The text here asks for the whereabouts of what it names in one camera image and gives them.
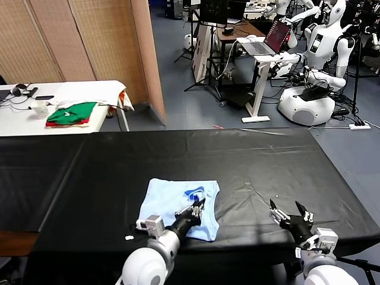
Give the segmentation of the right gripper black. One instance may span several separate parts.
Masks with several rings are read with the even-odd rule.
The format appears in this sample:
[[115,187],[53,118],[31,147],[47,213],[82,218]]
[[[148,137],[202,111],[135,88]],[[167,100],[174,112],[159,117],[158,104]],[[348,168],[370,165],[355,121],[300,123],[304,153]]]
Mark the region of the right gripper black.
[[313,236],[311,228],[314,222],[314,213],[308,211],[304,205],[295,201],[301,216],[288,216],[282,210],[278,209],[272,199],[270,199],[270,214],[273,220],[280,225],[282,229],[288,230],[297,246],[305,247],[307,240]]

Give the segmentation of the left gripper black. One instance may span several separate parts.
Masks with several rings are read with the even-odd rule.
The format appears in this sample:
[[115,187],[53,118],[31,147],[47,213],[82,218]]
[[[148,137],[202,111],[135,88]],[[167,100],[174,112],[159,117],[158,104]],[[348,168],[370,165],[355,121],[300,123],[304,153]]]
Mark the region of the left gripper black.
[[175,212],[175,221],[170,226],[170,230],[173,231],[178,238],[185,238],[192,227],[201,225],[204,204],[205,200],[194,201],[191,205]]

